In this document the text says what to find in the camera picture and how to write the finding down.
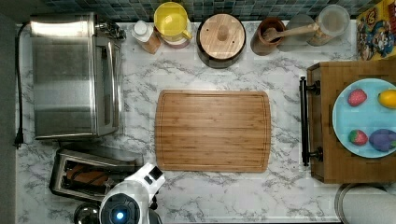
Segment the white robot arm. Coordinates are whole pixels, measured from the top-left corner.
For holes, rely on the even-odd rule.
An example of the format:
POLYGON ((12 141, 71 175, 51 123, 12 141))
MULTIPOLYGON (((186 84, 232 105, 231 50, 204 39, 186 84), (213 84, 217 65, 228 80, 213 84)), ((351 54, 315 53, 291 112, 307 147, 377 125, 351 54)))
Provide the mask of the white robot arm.
POLYGON ((101 202, 100 224, 163 224, 152 205, 165 182, 163 172, 149 162, 111 189, 101 202))

